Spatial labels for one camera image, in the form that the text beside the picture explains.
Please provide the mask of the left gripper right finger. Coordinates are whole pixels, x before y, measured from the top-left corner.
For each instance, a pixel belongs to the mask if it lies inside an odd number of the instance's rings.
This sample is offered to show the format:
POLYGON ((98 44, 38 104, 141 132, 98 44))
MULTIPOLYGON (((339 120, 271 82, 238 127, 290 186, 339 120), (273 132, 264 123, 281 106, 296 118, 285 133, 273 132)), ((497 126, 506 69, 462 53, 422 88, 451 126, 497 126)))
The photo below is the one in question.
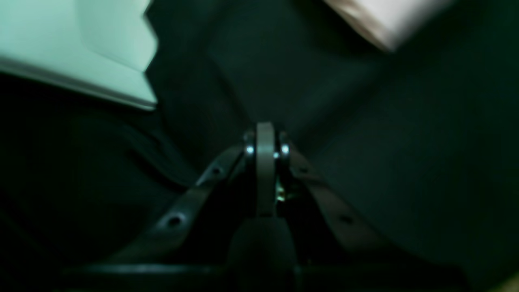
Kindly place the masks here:
POLYGON ((278 131, 278 172, 284 211, 309 251, 332 249, 352 260, 388 260, 390 243, 331 190, 285 131, 278 131))

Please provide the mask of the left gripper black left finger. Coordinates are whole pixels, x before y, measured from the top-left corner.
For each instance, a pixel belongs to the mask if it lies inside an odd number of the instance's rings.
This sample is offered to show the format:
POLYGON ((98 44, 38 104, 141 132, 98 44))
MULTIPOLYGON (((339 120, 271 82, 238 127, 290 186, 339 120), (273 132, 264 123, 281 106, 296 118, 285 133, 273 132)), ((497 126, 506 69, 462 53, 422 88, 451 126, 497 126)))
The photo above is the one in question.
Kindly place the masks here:
POLYGON ((252 179, 255 214, 271 216, 276 204, 276 131, 270 122, 260 122, 244 135, 244 141, 229 147, 206 168, 202 176, 158 221, 121 251, 108 264, 133 264, 159 259, 180 248, 195 226, 204 205, 218 187, 245 161, 252 179))

